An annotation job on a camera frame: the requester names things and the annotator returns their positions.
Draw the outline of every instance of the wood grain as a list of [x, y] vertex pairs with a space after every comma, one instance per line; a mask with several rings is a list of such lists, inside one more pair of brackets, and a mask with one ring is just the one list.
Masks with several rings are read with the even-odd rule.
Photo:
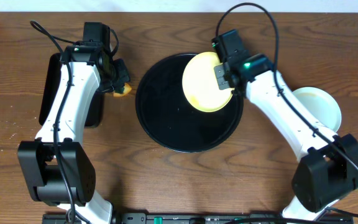
[[[40, 129], [48, 61], [57, 52], [31, 28], [31, 19], [71, 40], [81, 39], [84, 21], [101, 21], [120, 38], [118, 57], [130, 70], [133, 91], [123, 98], [106, 96], [102, 124], [84, 133], [96, 189], [119, 210], [248, 213], [286, 207], [293, 197], [296, 160], [254, 105], [245, 101], [242, 120], [226, 142], [197, 154], [159, 146], [138, 122], [135, 93], [147, 69], [172, 54], [212, 51], [210, 39], [220, 16], [0, 13], [0, 223], [40, 223], [42, 214], [59, 212], [31, 201], [16, 155], [20, 141], [33, 139]], [[342, 110], [339, 134], [358, 139], [358, 14], [274, 16], [281, 36], [278, 69], [289, 86], [316, 86], [332, 94]], [[233, 28], [251, 51], [272, 57], [273, 30], [263, 14], [230, 15], [222, 32]], [[358, 190], [337, 206], [358, 212]]]

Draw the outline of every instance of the round black plate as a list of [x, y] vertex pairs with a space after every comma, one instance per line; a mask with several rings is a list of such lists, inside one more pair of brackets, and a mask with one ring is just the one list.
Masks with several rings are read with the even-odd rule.
[[201, 112], [187, 101], [181, 79], [196, 54], [167, 57], [140, 81], [136, 113], [146, 133], [159, 144], [180, 152], [201, 152], [225, 141], [236, 129], [244, 100], [233, 96], [222, 109]]

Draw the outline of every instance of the small yellow plate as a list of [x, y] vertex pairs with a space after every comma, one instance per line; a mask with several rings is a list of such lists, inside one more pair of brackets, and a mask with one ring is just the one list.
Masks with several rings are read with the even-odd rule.
[[231, 99], [233, 88], [220, 90], [214, 67], [220, 65], [218, 55], [204, 52], [193, 57], [183, 72], [182, 87], [187, 101], [203, 112], [222, 109]]

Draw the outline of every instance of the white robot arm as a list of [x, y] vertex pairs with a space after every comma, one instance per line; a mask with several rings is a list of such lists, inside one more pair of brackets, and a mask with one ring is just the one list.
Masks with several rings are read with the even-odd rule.
[[[292, 94], [284, 82], [281, 74], [277, 72], [278, 83], [283, 88], [283, 93], [291, 102], [291, 104], [319, 131], [330, 140], [334, 141], [333, 136], [336, 133], [324, 124], [319, 122]], [[267, 71], [255, 77], [255, 81], [248, 82], [246, 88], [246, 96], [249, 101], [262, 110], [266, 116], [272, 121], [274, 126], [281, 132], [284, 138], [294, 152], [296, 159], [299, 161], [303, 156], [308, 154], [308, 149], [314, 147], [321, 149], [327, 143], [321, 138], [313, 137], [312, 130], [288, 107], [283, 98], [277, 95], [277, 87], [273, 80], [273, 72]], [[299, 218], [304, 220], [315, 220], [324, 211], [310, 212], [294, 197], [291, 204], [282, 212], [285, 218]]]
[[[60, 117], [58, 142], [63, 142], [65, 138], [70, 138], [73, 142], [79, 142], [82, 145], [86, 116], [90, 108], [92, 97], [99, 88], [101, 77], [98, 68], [95, 65], [87, 65], [86, 62], [70, 62], [70, 68], [73, 72], [73, 84]], [[67, 65], [63, 65], [59, 88], [52, 108], [50, 109], [46, 122], [35, 137], [36, 139], [41, 139], [42, 142], [53, 142], [53, 124], [67, 87], [67, 80]], [[70, 204], [60, 203], [58, 207], [69, 210]], [[113, 212], [112, 204], [104, 200], [96, 190], [94, 191], [92, 199], [87, 202], [85, 206], [75, 205], [75, 207], [76, 213], [80, 214], [86, 220], [91, 220], [91, 223], [111, 223]]]

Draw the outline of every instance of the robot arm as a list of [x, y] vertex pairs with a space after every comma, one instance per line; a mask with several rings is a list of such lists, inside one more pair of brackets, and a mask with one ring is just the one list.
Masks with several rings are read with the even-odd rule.
[[223, 63], [214, 68], [219, 89], [235, 88], [261, 109], [287, 140], [299, 162], [292, 180], [296, 196], [282, 215], [317, 220], [327, 206], [358, 188], [358, 172], [326, 141], [314, 135], [278, 94], [278, 89], [282, 89], [291, 105], [356, 165], [358, 142], [350, 134], [340, 138], [319, 122], [295, 98], [279, 72], [276, 75], [280, 86], [276, 86], [272, 63], [261, 54], [251, 57], [236, 30], [217, 36], [212, 43]]
[[72, 85], [60, 116], [57, 143], [76, 214], [90, 223], [111, 224], [115, 220], [112, 204], [95, 191], [96, 173], [83, 150], [83, 130], [91, 100], [96, 93], [122, 93], [129, 81], [122, 59], [112, 60], [110, 28], [99, 22], [85, 22], [82, 41], [67, 46], [62, 58], [60, 84], [48, 117], [35, 141], [22, 141], [17, 151], [19, 163], [35, 201], [69, 210], [65, 183], [56, 165], [48, 165], [55, 155], [53, 124], [62, 103], [72, 71]]
[[[82, 145], [86, 115], [92, 97], [99, 88], [100, 75], [96, 65], [87, 65], [86, 62], [70, 62], [70, 68], [73, 72], [73, 84], [60, 117], [58, 142], [70, 138]], [[55, 100], [46, 122], [35, 137], [36, 139], [41, 138], [43, 142], [53, 142], [53, 124], [65, 94], [67, 80], [67, 65], [63, 65]]]
[[[291, 104], [320, 132], [330, 140], [334, 141], [336, 133], [320, 123], [292, 94], [284, 82], [281, 74], [277, 72], [280, 88], [284, 89], [284, 94]], [[308, 154], [308, 149], [314, 147], [321, 149], [327, 143], [321, 138], [313, 137], [312, 130], [288, 107], [281, 96], [277, 95], [277, 88], [273, 80], [273, 72], [267, 71], [255, 77], [255, 81], [248, 82], [246, 87], [246, 97], [262, 110], [271, 120], [274, 126], [281, 132], [294, 152], [298, 162]], [[327, 206], [331, 206], [338, 200], [333, 201]], [[304, 220], [315, 220], [324, 209], [318, 212], [307, 210], [295, 196], [291, 204], [282, 212], [285, 218], [299, 218]]]

